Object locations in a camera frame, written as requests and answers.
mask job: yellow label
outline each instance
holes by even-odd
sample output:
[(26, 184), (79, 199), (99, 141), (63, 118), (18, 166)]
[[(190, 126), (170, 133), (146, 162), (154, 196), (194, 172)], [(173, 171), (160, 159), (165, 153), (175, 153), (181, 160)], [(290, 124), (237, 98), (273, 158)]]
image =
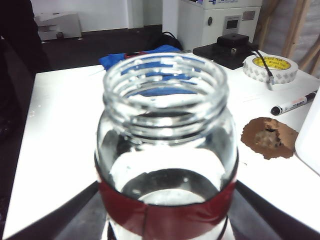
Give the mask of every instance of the yellow label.
[[(272, 70), (286, 70), (291, 67), (291, 64), (287, 62), (286, 60), (273, 57), (273, 56), (264, 56), (263, 57), (266, 65), (268, 66), (269, 69)], [(252, 60), (253, 63), (259, 67), (264, 68), (264, 63), (262, 62), (262, 59), (260, 57), (256, 57), (255, 59)]]

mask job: brown paper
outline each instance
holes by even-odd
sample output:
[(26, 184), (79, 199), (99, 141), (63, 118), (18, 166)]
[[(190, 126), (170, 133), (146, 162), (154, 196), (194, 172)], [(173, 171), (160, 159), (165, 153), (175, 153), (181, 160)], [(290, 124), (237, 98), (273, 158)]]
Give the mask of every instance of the brown paper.
[(297, 136), (295, 130), (282, 122), (269, 117), (259, 117), (243, 128), (241, 141), (269, 160), (292, 157)]

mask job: roll of tape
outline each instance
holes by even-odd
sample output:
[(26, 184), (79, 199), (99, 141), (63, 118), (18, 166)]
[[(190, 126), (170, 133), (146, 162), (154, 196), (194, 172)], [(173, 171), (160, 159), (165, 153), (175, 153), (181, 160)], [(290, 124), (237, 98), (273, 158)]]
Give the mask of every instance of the roll of tape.
[[(294, 61), (276, 55), (264, 55), (263, 58), (273, 74), (275, 84), (286, 84), (295, 79), (299, 67)], [(254, 80), (264, 83), (269, 81), (267, 70), (258, 55), (248, 56), (244, 60), (243, 71)]]

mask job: jar neck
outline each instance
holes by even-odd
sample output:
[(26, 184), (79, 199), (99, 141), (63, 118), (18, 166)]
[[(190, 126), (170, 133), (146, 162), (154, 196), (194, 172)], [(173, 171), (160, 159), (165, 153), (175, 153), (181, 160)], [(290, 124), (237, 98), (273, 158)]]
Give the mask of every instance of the jar neck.
[(206, 134), (227, 103), (223, 70), (196, 56), (156, 53), (127, 59), (104, 77), (105, 111), (131, 139), (181, 143)]

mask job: white table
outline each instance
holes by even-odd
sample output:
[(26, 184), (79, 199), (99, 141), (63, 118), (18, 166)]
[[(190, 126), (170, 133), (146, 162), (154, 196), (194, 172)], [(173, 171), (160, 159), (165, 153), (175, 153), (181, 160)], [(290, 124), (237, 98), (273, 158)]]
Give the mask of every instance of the white table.
[[(100, 65), (36, 75), (3, 238), (54, 211), (96, 180), (96, 130), (103, 111), (105, 74)], [(252, 119), (271, 117), (299, 131), (310, 103), (279, 116), (270, 113), (318, 89), (320, 81), (302, 71), (274, 91), (247, 77), (241, 68), (225, 68), (228, 107), (238, 131), (238, 179), (307, 226), (320, 232), (320, 176), (296, 156), (263, 159), (240, 141)]]

